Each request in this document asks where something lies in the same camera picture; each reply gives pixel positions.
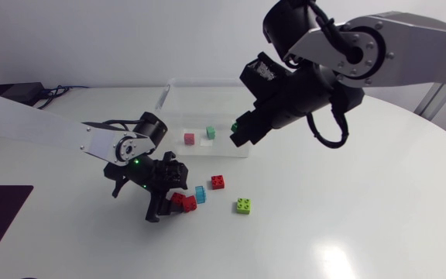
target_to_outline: white wall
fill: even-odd
[[[161,85],[236,78],[265,50],[276,0],[0,0],[0,83]],[[318,0],[337,22],[399,10],[446,21],[446,1]],[[429,84],[367,92],[413,110]],[[444,120],[438,120],[446,129]]]

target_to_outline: power adapter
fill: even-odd
[[[34,106],[41,99],[39,93],[43,89],[43,84],[40,82],[0,84],[0,96],[24,105]]]

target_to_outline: teal block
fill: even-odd
[[[251,212],[251,200],[248,198],[239,198],[237,200],[237,213],[249,214]]]
[[[216,131],[214,130],[213,126],[206,127],[206,133],[208,135],[208,139],[214,140],[216,137]]]

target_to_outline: table surface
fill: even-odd
[[[81,122],[137,119],[160,92],[73,90],[48,110]],[[0,138],[0,184],[35,186],[0,242],[0,279],[446,278],[446,132],[370,97],[347,118],[339,150],[301,119],[246,159],[179,157],[188,194],[211,175],[227,186],[157,224],[144,221],[147,191],[128,183],[111,196],[105,162]],[[339,137],[329,108],[315,119]],[[235,214],[237,198],[252,199],[250,215]]]

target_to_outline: pink block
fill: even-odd
[[[195,135],[191,133],[184,134],[184,142],[186,145],[194,145],[195,144]]]

